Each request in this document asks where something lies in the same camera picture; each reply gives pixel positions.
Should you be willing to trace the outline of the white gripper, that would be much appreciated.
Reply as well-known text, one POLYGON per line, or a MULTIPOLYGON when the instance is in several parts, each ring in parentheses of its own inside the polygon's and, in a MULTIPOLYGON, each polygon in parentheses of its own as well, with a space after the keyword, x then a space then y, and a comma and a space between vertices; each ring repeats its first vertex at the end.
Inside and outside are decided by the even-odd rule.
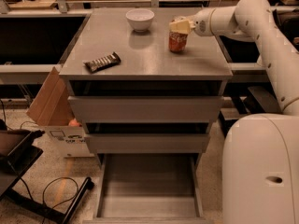
POLYGON ((205 8, 190 16, 176 16, 169 23, 169 29, 173 33, 188 35, 193 29, 197 35, 212 36, 210 20, 212 8, 205 8))

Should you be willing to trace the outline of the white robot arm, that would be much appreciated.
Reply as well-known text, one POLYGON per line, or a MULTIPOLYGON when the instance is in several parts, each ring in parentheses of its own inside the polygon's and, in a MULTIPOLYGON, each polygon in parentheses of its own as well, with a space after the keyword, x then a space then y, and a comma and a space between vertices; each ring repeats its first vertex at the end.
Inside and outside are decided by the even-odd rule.
POLYGON ((278 29, 269 2, 204 8, 174 19, 169 30, 256 44, 281 112, 245 116, 227 133, 223 224, 299 224, 299 53, 278 29))

